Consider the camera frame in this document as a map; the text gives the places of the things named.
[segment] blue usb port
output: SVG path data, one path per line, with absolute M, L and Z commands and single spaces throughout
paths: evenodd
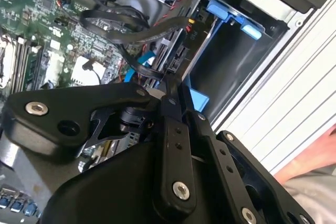
M 33 216 L 34 213 L 36 212 L 37 210 L 37 206 L 35 205 L 35 203 L 30 203 L 28 204 L 28 206 L 26 207 L 26 209 L 23 211 L 23 214 L 25 216 Z
M 9 197 L 1 197 L 0 199 L 0 208 L 5 209 L 9 206 L 9 203 L 11 202 L 11 198 Z
M 12 212 L 21 212 L 24 202 L 22 200 L 16 200 L 11 206 Z

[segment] blue plastic clip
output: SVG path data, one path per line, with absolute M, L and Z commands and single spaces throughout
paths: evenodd
M 217 0 L 210 0 L 206 10 L 222 19 L 224 23 L 227 23 L 231 18 L 234 19 L 241 24 L 240 29 L 255 40 L 260 39 L 265 31 L 263 27 L 256 26 L 246 17 L 232 14 L 229 7 Z

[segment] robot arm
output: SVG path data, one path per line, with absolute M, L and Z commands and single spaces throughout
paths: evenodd
M 44 209 L 40 224 L 314 223 L 232 133 L 215 136 L 187 86 L 164 83 L 159 99 L 134 83 L 9 97 L 0 161 Z M 84 147 L 128 132 L 140 142 L 79 173 Z

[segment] bolt head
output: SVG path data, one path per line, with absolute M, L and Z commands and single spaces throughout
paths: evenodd
M 48 107 L 41 102 L 30 102 L 25 107 L 27 113 L 31 115 L 42 116 L 48 113 Z
M 143 91 L 143 90 L 141 90 L 141 89 L 137 89 L 137 91 L 136 91 L 139 95 L 141 95 L 141 96 L 145 96 L 146 95 L 146 93 Z
M 296 27 L 301 27 L 302 25 L 303 25 L 303 21 L 300 20 L 300 19 L 299 19 L 298 21 L 295 22 L 295 26 L 296 26 Z
M 199 114 L 198 114 L 198 117 L 199 117 L 199 119 L 205 121 L 205 116 L 204 116 L 204 115 L 202 115 L 202 114 L 199 113 Z
M 257 219 L 250 209 L 244 207 L 241 213 L 248 224 L 257 224 Z
M 168 99 L 168 101 L 172 104 L 172 105 L 176 105 L 176 102 L 173 99 Z
M 234 140 L 233 136 L 232 136 L 231 134 L 229 134 L 229 133 L 227 133 L 225 136 L 226 136 L 226 138 L 227 138 L 229 141 L 233 141 L 233 140 Z
M 304 215 L 300 215 L 300 218 L 304 224 L 310 224 L 309 220 Z
M 189 188 L 182 182 L 175 182 L 173 184 L 173 192 L 181 200 L 188 200 L 190 198 Z

